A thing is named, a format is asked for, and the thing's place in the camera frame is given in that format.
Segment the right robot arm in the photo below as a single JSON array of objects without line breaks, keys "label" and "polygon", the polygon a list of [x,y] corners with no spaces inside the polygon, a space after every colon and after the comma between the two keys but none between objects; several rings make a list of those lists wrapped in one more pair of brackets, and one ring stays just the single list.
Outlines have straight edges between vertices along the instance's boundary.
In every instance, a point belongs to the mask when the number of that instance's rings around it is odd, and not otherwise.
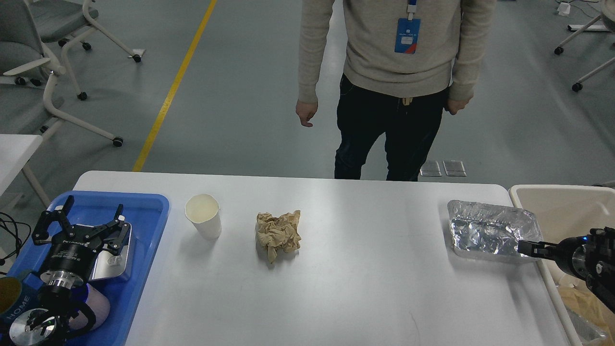
[{"label": "right robot arm", "polygon": [[611,312],[615,310],[615,230],[591,228],[589,234],[559,243],[520,240],[517,251],[552,260],[564,273],[579,278]]}]

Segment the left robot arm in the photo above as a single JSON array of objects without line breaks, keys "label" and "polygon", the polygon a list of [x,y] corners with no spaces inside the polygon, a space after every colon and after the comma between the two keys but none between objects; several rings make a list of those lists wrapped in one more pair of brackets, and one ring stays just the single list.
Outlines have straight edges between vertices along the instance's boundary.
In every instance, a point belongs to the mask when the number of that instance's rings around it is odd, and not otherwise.
[{"label": "left robot arm", "polygon": [[85,335],[103,319],[85,299],[73,297],[90,281],[128,278],[132,262],[132,226],[117,206],[112,220],[102,225],[72,224],[68,214],[74,196],[54,210],[41,213],[32,232],[35,245],[50,245],[37,277],[38,306],[21,313],[6,335],[13,346],[63,346]]}]

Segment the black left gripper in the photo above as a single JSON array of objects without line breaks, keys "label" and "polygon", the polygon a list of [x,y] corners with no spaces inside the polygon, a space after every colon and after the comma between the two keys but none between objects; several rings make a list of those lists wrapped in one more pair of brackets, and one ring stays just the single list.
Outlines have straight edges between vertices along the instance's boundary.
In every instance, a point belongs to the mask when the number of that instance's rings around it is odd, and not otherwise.
[{"label": "black left gripper", "polygon": [[[117,206],[112,221],[98,226],[71,225],[67,216],[73,204],[69,195],[59,210],[43,211],[32,232],[35,245],[51,244],[39,269],[45,285],[72,289],[86,284],[101,251],[118,256],[129,243],[131,225],[123,216],[123,204]],[[50,236],[53,222],[59,222],[62,231]]]}]

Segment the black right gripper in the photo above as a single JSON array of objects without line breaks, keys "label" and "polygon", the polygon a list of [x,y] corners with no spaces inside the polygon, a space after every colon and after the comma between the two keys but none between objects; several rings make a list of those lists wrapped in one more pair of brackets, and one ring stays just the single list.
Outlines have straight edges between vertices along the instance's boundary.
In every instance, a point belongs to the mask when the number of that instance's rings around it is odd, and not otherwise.
[{"label": "black right gripper", "polygon": [[595,263],[588,261],[587,244],[593,235],[565,238],[559,243],[534,242],[520,240],[517,252],[530,258],[539,258],[555,261],[564,273],[586,280],[591,274],[595,275]]}]

